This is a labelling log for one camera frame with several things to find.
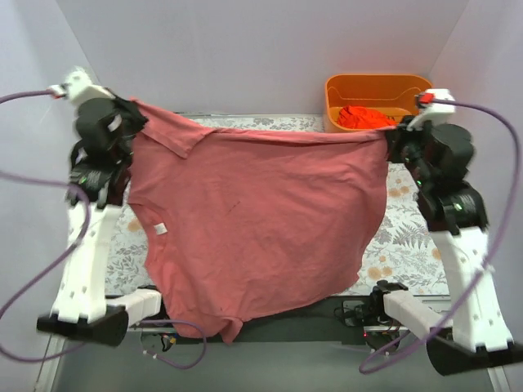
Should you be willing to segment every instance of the white clothing tag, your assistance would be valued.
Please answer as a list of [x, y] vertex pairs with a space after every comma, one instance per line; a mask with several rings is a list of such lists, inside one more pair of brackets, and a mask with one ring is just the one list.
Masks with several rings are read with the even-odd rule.
[[157, 225], [154, 225], [154, 229], [156, 230], [157, 235], [167, 233], [167, 227], [165, 227], [165, 224], [163, 223], [158, 223]]

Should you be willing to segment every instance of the orange plastic bin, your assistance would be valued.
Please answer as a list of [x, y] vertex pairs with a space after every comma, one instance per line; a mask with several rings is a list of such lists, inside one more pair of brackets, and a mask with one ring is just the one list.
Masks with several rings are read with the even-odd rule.
[[406, 114], [418, 114], [415, 96], [432, 84], [417, 75], [340, 74], [325, 83], [325, 132], [353, 132], [336, 121], [347, 105], [379, 110], [399, 122]]

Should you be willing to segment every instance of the orange flower print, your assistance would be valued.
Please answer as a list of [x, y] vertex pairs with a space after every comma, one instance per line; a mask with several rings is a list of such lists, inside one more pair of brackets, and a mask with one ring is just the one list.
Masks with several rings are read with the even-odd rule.
[[139, 229], [141, 229], [141, 225], [138, 219], [131, 220], [127, 225], [127, 230], [129, 230], [132, 233], [138, 231]]
[[392, 198], [398, 198], [399, 196], [401, 196], [401, 192], [396, 188], [392, 188], [391, 190], [389, 190], [389, 196]]
[[432, 249], [432, 257], [434, 257], [436, 260], [441, 260], [441, 253], [438, 251], [437, 247]]
[[378, 279], [380, 279], [382, 277], [382, 271], [380, 271], [376, 267], [370, 267], [369, 269], [367, 269], [367, 275], [372, 280], [378, 280]]
[[392, 271], [391, 267], [383, 267], [382, 268], [382, 275], [383, 276], [391, 276], [394, 271]]

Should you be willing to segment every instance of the red t-shirt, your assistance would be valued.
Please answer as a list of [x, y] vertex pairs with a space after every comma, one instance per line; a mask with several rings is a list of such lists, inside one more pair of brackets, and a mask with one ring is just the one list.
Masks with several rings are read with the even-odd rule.
[[171, 318], [232, 342], [245, 321], [358, 280], [385, 213], [382, 132], [211, 128], [139, 105], [128, 202]]

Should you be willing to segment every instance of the shirt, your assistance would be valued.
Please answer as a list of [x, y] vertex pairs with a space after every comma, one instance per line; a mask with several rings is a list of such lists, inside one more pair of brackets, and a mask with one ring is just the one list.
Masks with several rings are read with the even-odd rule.
[[151, 105], [139, 109], [149, 121], [134, 140], [128, 202], [172, 319], [229, 343], [250, 319], [357, 282], [385, 213], [382, 132], [204, 127]]

